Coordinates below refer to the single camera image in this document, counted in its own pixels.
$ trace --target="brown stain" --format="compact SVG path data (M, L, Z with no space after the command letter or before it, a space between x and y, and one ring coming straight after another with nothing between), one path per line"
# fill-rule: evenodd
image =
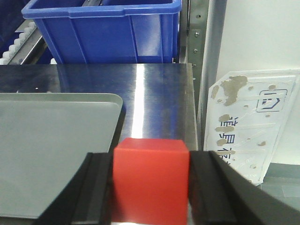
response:
M219 117L220 122L226 122L228 120L230 120L230 115L229 114L224 114L223 116Z
M269 90L274 90L276 88L276 85L272 84L269 86Z
M263 142L260 142L259 144L257 144L258 146L265 146L266 145L266 142L263 141Z
M227 96L227 100L224 103L225 106L232 105L236 102L239 90L247 84L246 76L230 76L228 80L221 83L221 87L224 89L224 94Z
M215 129L215 131L217 132L223 132L223 133L227 133L227 132L231 132L234 130L233 126L227 126L227 127L217 127Z
M223 146L226 143L227 143L227 139L221 138L217 140L217 146Z
M214 86L214 87L212 88L212 92L211 92L211 96L210 96L210 97L211 97L212 99L215 99L216 96L217 96L218 91L219 91L219 85Z

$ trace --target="white wall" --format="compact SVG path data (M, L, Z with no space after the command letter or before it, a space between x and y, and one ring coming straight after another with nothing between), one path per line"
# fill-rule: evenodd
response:
M300 68L300 0L228 0L217 79L229 71ZM300 94L273 162L300 164Z

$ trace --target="red block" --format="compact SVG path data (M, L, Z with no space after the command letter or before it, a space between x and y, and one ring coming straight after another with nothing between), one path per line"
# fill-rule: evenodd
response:
M188 169L181 140L125 139L114 150L112 220L186 225Z

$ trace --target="metal surface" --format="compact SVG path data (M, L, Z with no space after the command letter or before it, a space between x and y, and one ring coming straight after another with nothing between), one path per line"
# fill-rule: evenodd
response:
M210 0L197 114L198 142L203 146L208 89L216 82L227 0Z
M44 53L46 47L47 45L40 31L36 28L8 64L34 64Z
M1 66L0 92L48 91L118 94L123 99L123 123L116 131L120 141L182 139L190 150L198 150L189 64Z
M209 2L210 0L189 0L187 3L187 62L193 65L196 112L198 112Z

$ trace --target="gray tray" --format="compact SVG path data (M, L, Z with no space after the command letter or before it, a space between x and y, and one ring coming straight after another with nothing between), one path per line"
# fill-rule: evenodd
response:
M107 152L114 94L0 94L0 216L37 218L87 152Z

